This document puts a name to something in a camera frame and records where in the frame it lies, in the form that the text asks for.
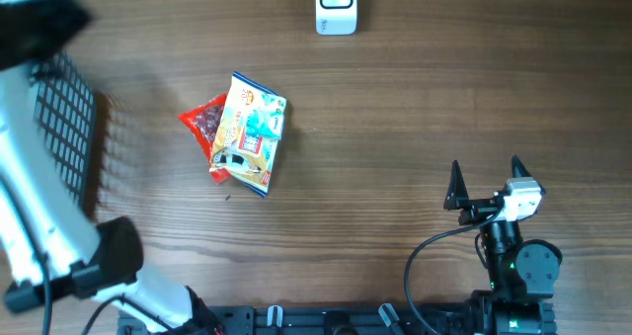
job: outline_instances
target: black cable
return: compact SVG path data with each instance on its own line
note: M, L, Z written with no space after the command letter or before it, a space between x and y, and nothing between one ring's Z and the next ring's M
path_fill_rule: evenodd
M476 247L476 254L478 255L479 260L481 260L483 267L485 267L485 269L487 270L487 261L485 261L485 257L483 257L483 254L481 253L481 248L478 246L478 239L480 237L480 232L478 233L478 235L476 235L476 237L474 237L474 247Z
M169 326L166 322L161 320L158 316L149 313L147 310L143 309L142 306L136 304L135 302L131 301L130 299L127 299L124 295L115 295L115 296L109 298L108 300L102 302L101 304L99 304L97 309L95 309L95 312L92 313L92 316L88 320L88 323L86 324L86 326L83 328L83 331L81 332L81 334L82 335L88 335L88 332L90 332L90 329L92 328L92 325L94 325L95 321L97 320L97 317L99 317L99 314L101 314L103 309L105 309L106 306L108 306L108 304L110 304L111 302L116 301L116 300L120 301L122 304L128 304L132 308L138 310L141 314L145 315L146 317L148 317L149 319L151 319L152 321L154 321L158 325L160 325L160 326L164 327L165 329L167 329L168 333L169 332L174 332L174 328Z
M411 306L411 310L413 310L413 314L415 314L417 319L419 321L421 321L422 324L424 324L424 326L426 326L426 328L429 329L435 335L441 335L441 334L439 334L438 331L436 331L433 327L431 327L428 324L428 322L424 319L424 317L420 314L420 312L415 307L415 302L413 301L413 296L411 295L410 273L411 273L411 266L413 266L413 261L415 260L415 257L417 257L417 254L419 254L420 251L422 251L426 246L432 244L433 242L435 242L437 240L441 240L443 237L457 235L457 234L460 234L460 233L463 233L463 232L467 232L467 231L471 231L471 230L474 230L474 229L477 229L477 228L481 228L481 227L491 223L492 221L494 221L498 217L499 214L500 214L500 212L497 212L496 214L494 214L494 216L492 216L492 217L488 218L487 220L485 220L483 222L480 222L480 223L478 223L476 225L461 227L461 228L458 228L458 229L446 231L446 232L441 233L439 235L435 235L435 236L429 238L428 240L422 242L421 245L417 246L415 251L413 251L411 256L408 258L408 262L406 262L406 269L404 269L404 293L406 294L406 300L408 301L408 304Z
M31 230L31 226L27 223L24 218L24 211L21 206L17 202L14 194L8 188L6 183L2 181L2 186L4 190L9 195L9 199L13 202L13 206L16 209L16 214L18 215L18 220L22 225L22 228L25 231L27 236L27 241L29 242L29 246L33 250L36 261L38 262L39 270L41 271L41 283L43 284L43 326L41 327L41 334L48 335L50 333L50 323L52 321L52 290L50 288L50 277L48 275L48 268L46 267L46 260L43 254L38 249L38 246L35 242L35 237L33 235L33 231Z

